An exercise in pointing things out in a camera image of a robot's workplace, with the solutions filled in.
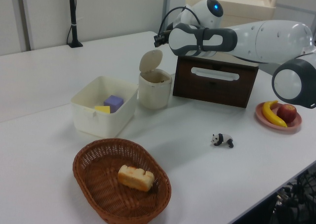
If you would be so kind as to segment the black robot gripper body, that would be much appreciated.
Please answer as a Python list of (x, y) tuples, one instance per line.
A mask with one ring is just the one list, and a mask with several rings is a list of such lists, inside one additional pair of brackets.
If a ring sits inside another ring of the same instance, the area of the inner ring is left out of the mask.
[(167, 44), (168, 40), (169, 40), (170, 33), (171, 33), (170, 30), (163, 31), (162, 33), (159, 33), (158, 34), (158, 45)]

